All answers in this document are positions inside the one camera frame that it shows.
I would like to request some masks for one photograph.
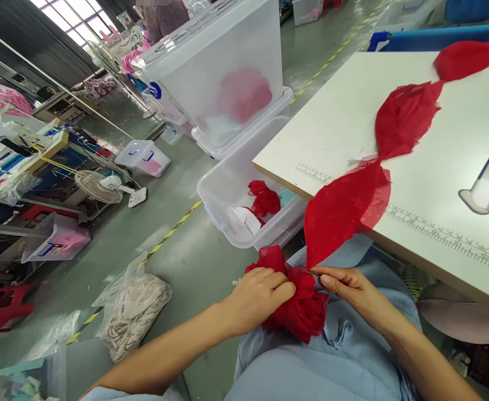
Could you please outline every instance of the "person's right hand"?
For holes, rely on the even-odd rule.
[[[355,268],[316,266],[321,285],[348,302],[374,330],[382,335],[407,322],[397,308]]]

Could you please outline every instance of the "white fan base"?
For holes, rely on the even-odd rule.
[[[144,202],[146,200],[147,193],[148,191],[144,187],[139,190],[136,190],[133,193],[130,193],[129,200],[128,200],[128,207],[135,207],[139,203]]]

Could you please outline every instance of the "person's left hand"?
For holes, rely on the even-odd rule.
[[[295,285],[271,268],[256,267],[246,273],[230,296],[218,304],[228,334],[237,336],[252,331],[295,292]]]

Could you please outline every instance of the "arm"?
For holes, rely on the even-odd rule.
[[[255,268],[224,301],[139,348],[83,397],[98,386],[128,394],[163,395],[196,358],[225,339],[255,329],[295,291],[283,273]]]
[[[357,269],[314,267],[321,284],[382,334],[426,401],[481,400],[445,357]]]

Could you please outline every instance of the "ruler markings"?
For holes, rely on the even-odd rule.
[[[306,163],[299,163],[298,166],[295,167],[295,170],[323,185],[327,185],[334,180],[334,177],[330,174],[315,169]],[[384,204],[377,201],[371,204],[369,208],[376,212],[383,213],[384,216],[399,224],[403,224],[449,249],[469,257],[481,265],[489,267],[489,246],[483,243],[479,243],[453,230],[442,227],[419,214],[393,203]]]

